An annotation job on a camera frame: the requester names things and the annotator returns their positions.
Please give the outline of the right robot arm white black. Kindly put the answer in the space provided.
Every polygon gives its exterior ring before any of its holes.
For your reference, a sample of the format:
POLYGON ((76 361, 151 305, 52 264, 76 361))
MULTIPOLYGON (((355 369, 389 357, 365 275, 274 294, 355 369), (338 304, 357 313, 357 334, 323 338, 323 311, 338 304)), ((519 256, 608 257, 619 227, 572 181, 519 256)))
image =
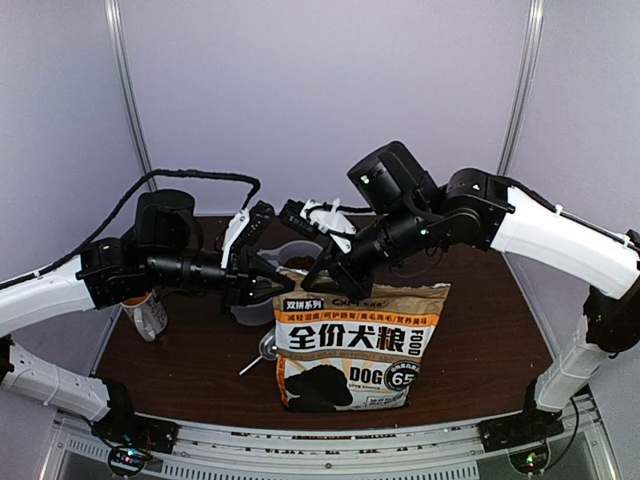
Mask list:
POLYGON ((374 270, 421 250, 456 244, 526 257, 587 283, 571 342, 534 382, 532 404, 513 419, 519 440, 535 440, 605 359, 639 340, 639 236, 616 234, 554 205, 520 182, 475 168, 437 185, 394 141, 348 172, 377 215, 352 232, 336 207, 307 207, 306 221, 332 239, 303 280, 308 291, 352 300, 371 294, 374 270))

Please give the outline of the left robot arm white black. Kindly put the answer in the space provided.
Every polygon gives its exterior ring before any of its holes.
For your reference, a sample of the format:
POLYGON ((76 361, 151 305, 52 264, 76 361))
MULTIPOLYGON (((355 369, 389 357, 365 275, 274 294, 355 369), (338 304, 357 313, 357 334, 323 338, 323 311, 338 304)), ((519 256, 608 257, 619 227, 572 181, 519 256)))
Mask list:
POLYGON ((92 422, 102 435, 133 444, 145 427, 128 391, 116 381, 85 377, 44 361, 11 335, 59 315, 101 310, 158 288, 215 294, 223 308, 251 306, 288 293, 293 280, 248 251, 274 217, 265 203, 240 211, 220 252, 203 248, 195 200, 183 191, 142 194, 122 237, 92 241, 46 273, 1 288, 1 387, 92 422))

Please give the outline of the silver metal scoop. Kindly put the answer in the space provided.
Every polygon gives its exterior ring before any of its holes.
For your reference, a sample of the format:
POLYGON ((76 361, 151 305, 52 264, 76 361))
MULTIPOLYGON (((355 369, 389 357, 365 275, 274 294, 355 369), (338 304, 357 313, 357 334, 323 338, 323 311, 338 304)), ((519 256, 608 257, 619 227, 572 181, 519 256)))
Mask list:
POLYGON ((252 360, 247 366, 238 372, 239 376, 247 374, 262 360, 275 361, 278 356, 278 347, 276 345, 275 328, 271 328, 260 340, 258 344, 258 356, 252 360))

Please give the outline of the brown white pet food bag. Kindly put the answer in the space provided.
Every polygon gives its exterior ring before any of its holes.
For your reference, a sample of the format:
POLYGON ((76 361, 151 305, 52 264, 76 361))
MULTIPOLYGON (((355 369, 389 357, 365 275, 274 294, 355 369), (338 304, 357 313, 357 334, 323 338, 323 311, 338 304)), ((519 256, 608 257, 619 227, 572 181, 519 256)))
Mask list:
POLYGON ((294 290, 273 300, 276 380, 284 408, 319 413, 401 408, 449 295, 447 283, 392 287, 370 297, 294 290))

